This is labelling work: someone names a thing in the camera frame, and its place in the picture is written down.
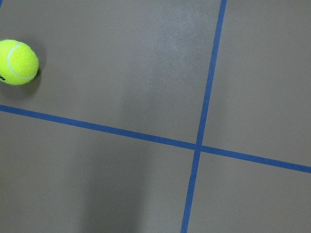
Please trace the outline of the yellow tennis ball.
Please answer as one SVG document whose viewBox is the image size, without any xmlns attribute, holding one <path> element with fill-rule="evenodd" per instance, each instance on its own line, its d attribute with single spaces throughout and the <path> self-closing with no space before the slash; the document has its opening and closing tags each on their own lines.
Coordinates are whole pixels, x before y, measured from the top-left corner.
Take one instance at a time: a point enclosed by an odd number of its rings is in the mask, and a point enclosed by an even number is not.
<svg viewBox="0 0 311 233">
<path fill-rule="evenodd" d="M 25 43 L 16 40 L 0 42 L 0 81 L 9 85 L 24 85 L 37 75 L 39 60 Z"/>
</svg>

